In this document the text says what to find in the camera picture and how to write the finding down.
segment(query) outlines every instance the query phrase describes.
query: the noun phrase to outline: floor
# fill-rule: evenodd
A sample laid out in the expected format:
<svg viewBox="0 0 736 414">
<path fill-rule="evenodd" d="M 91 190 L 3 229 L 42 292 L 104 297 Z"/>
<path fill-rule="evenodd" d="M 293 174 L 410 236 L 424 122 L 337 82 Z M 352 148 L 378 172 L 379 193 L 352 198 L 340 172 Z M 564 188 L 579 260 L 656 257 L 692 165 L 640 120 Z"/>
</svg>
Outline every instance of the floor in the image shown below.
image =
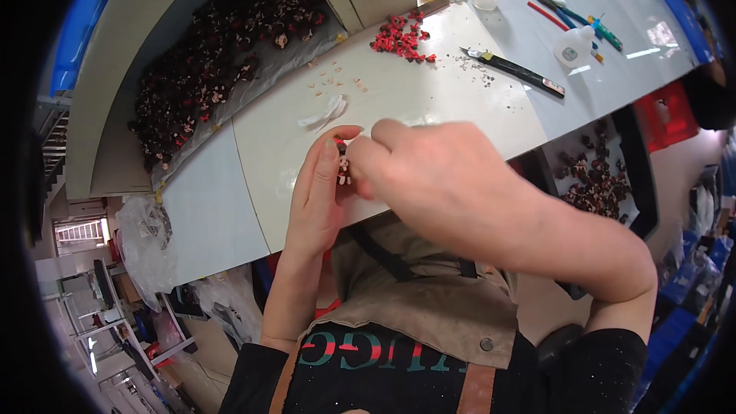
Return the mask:
<svg viewBox="0 0 736 414">
<path fill-rule="evenodd" d="M 666 253 L 674 229 L 687 221 L 688 191 L 705 165 L 720 161 L 725 140 L 725 132 L 701 131 L 650 155 L 660 222 L 647 245 L 655 262 Z M 519 276 L 514 299 L 519 304 L 519 329 L 535 345 L 561 326 L 585 324 L 591 301 L 589 296 L 573 301 L 554 281 L 532 275 Z M 186 324 L 199 350 L 171 367 L 200 408 L 215 413 L 230 383 L 237 354 L 212 320 L 188 320 Z"/>
</svg>

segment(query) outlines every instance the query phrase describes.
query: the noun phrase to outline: forearm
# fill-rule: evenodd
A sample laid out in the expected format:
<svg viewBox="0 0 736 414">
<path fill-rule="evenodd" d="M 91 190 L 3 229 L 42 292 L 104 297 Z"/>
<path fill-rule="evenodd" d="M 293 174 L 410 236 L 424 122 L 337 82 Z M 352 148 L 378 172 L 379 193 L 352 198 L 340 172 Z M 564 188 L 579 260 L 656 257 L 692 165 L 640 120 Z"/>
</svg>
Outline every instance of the forearm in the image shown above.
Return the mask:
<svg viewBox="0 0 736 414">
<path fill-rule="evenodd" d="M 612 303 L 656 287 L 649 249 L 619 222 L 541 192 L 526 203 L 525 229 L 509 235 L 512 249 L 496 267 L 574 283 Z"/>
<path fill-rule="evenodd" d="M 288 246 L 284 249 L 263 312 L 261 345 L 290 352 L 314 320 L 320 261 L 319 256 L 309 259 Z"/>
</svg>

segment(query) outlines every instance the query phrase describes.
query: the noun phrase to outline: utility knife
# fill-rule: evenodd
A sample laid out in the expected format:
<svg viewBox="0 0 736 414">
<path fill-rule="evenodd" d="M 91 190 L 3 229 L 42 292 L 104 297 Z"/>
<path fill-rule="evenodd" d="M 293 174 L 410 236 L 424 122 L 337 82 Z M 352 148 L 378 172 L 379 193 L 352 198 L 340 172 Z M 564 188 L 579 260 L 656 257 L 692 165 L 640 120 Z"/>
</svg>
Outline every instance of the utility knife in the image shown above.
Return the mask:
<svg viewBox="0 0 736 414">
<path fill-rule="evenodd" d="M 552 80 L 548 80 L 547 78 L 540 76 L 536 72 L 532 72 L 529 69 L 521 67 L 519 64 L 512 63 L 507 59 L 496 56 L 488 50 L 480 51 L 473 50 L 472 48 L 463 47 L 460 47 L 460 50 L 462 50 L 470 58 L 478 60 L 479 62 L 487 64 L 491 67 L 495 67 L 496 69 L 507 72 L 514 77 L 518 77 L 520 80 L 523 80 L 530 85 L 534 85 L 537 88 L 541 88 L 553 96 L 557 96 L 559 98 L 565 97 L 564 87 L 555 84 Z"/>
</svg>

